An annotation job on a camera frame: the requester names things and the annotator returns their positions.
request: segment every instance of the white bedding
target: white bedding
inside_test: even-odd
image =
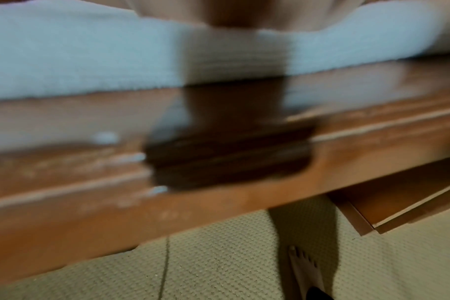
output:
[[[0,99],[296,75],[450,51],[450,5],[364,5],[320,32],[211,29],[78,0],[0,5]]]

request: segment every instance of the wooden bed frame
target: wooden bed frame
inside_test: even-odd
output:
[[[184,95],[207,98],[200,113],[212,116],[231,97],[227,113],[240,114],[260,111],[270,86],[280,87],[270,109],[293,111],[278,127],[313,120],[306,168],[187,191],[155,186],[144,145]],[[184,122],[202,124],[190,111]],[[448,157],[450,55],[192,90],[2,101],[0,284]]]

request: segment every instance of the bare foot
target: bare foot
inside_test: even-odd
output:
[[[288,254],[303,299],[306,298],[311,287],[317,287],[325,292],[322,274],[317,263],[307,253],[295,246],[289,247]]]

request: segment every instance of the floor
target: floor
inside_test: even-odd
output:
[[[290,244],[315,257],[337,300],[450,300],[450,211],[360,237],[324,197],[0,287],[0,300],[298,299]]]

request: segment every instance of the person's hand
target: person's hand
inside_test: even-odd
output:
[[[140,16],[212,26],[313,31],[339,22],[365,0],[87,0]]]

